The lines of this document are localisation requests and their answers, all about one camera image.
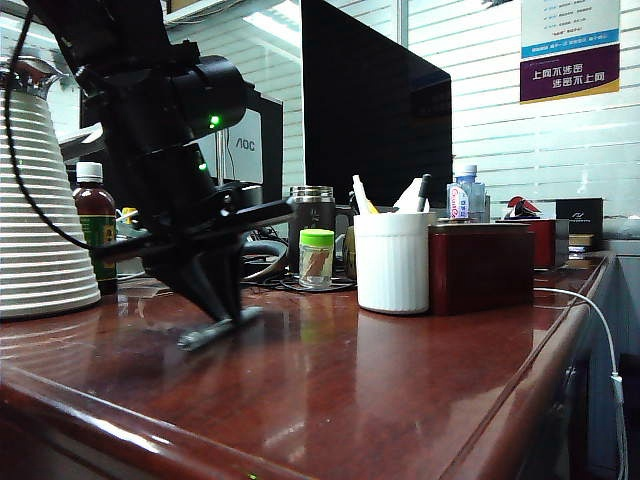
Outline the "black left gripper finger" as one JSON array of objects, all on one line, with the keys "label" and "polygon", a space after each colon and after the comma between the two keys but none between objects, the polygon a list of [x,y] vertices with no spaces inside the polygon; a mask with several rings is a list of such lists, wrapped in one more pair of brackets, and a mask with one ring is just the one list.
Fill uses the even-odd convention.
[{"label": "black left gripper finger", "polygon": [[196,256],[149,256],[146,272],[190,300],[213,321],[224,319],[224,307]]},{"label": "black left gripper finger", "polygon": [[238,320],[241,313],[241,244],[219,246],[201,256],[211,292],[208,313],[214,321]]}]

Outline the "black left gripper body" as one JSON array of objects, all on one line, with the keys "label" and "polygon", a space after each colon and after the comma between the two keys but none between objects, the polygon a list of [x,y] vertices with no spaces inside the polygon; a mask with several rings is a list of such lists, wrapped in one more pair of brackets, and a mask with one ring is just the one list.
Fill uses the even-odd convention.
[{"label": "black left gripper body", "polygon": [[95,260],[139,257],[146,266],[185,263],[201,254],[229,257],[241,248],[242,235],[258,227],[281,223],[293,214],[292,203],[259,203],[260,187],[243,182],[216,186],[158,182],[125,185],[139,210],[146,232],[140,236],[89,249]]}]

